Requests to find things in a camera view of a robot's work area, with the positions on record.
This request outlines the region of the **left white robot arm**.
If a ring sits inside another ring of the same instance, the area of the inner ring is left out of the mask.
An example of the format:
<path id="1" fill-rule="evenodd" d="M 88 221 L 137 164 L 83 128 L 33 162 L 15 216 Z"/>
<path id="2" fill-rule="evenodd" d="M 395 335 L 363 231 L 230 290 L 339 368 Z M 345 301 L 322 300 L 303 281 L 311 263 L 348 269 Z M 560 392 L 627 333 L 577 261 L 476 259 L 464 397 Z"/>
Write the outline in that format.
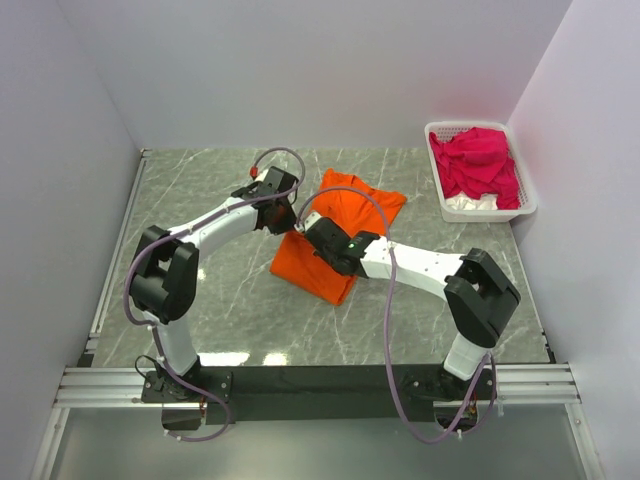
<path id="1" fill-rule="evenodd" d="M 253 167 L 252 172 L 256 176 L 249 185 L 206 214 L 168 230 L 147 228 L 127 273 L 125 315 L 151 331 L 159 354 L 157 373 L 165 377 L 166 392 L 179 402 L 207 387 L 184 319 L 196 297 L 200 258 L 255 230 L 279 235 L 293 228 L 289 197 L 297 195 L 302 180 L 279 167 L 261 173 Z"/>

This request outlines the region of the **orange t shirt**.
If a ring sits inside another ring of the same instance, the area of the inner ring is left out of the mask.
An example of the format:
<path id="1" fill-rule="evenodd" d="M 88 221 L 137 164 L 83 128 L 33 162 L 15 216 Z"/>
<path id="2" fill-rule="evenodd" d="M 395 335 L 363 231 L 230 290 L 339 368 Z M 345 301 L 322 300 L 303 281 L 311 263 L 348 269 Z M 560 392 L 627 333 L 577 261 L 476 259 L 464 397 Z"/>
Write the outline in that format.
<path id="1" fill-rule="evenodd" d="M 399 192 L 375 189 L 355 175 L 333 169 L 325 172 L 320 185 L 322 190 L 329 187 L 340 189 L 316 197 L 311 209 L 351 236 L 361 231 L 383 235 L 383 222 L 393 222 L 407 202 Z M 354 276 L 335 272 L 316 256 L 312 245 L 295 231 L 285 234 L 270 273 L 334 306 L 344 302 L 356 283 Z"/>

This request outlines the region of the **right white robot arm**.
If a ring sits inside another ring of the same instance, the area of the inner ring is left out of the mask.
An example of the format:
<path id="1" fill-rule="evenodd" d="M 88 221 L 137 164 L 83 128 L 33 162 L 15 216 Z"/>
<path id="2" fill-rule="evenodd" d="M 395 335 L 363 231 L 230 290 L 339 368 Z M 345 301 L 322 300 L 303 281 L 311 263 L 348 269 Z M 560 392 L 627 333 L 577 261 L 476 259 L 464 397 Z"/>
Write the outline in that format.
<path id="1" fill-rule="evenodd" d="M 489 253 L 444 254 L 389 240 L 373 232 L 349 236 L 333 220 L 316 212 L 303 222 L 314 254 L 343 276 L 396 280 L 441 298 L 457 329 L 443 362 L 439 387 L 460 399 L 474 386 L 476 368 L 497 344 L 521 295 Z"/>

